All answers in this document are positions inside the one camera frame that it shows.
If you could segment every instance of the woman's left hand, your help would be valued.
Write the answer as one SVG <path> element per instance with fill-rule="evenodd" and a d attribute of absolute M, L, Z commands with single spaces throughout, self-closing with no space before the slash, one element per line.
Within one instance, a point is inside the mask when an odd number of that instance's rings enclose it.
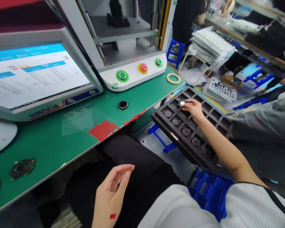
<path fill-rule="evenodd" d="M 129 183 L 134 165 L 115 166 L 96 191 L 92 228 L 113 228 Z"/>

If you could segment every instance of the red button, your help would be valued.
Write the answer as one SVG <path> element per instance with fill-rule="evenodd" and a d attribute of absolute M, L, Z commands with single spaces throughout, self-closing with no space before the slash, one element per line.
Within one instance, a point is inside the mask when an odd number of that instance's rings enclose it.
<path fill-rule="evenodd" d="M 147 69 L 148 69 L 148 67 L 147 67 L 147 65 L 145 63 L 142 63 L 140 65 L 140 68 L 141 68 L 142 71 L 147 71 Z"/>

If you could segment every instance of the cardboard box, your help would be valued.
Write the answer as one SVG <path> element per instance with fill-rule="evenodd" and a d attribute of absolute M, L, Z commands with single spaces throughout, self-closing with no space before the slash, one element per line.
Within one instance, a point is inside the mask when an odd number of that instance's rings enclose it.
<path fill-rule="evenodd" d="M 220 80 L 228 85 L 233 86 L 237 90 L 241 89 L 243 86 L 243 81 L 241 79 L 230 74 L 224 74 L 222 77 L 220 77 Z"/>

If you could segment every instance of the software interface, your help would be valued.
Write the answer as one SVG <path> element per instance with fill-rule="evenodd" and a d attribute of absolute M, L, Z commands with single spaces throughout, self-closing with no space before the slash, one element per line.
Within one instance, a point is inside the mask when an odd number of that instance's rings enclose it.
<path fill-rule="evenodd" d="M 62 44 L 0 51 L 0 106 L 15 110 L 89 85 Z"/>

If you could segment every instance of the computer monitor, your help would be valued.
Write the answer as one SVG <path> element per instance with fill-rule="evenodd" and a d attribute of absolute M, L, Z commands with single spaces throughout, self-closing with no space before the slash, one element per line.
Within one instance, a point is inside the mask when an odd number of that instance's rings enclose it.
<path fill-rule="evenodd" d="M 0 34 L 0 118 L 34 120 L 102 91 L 65 27 Z"/>

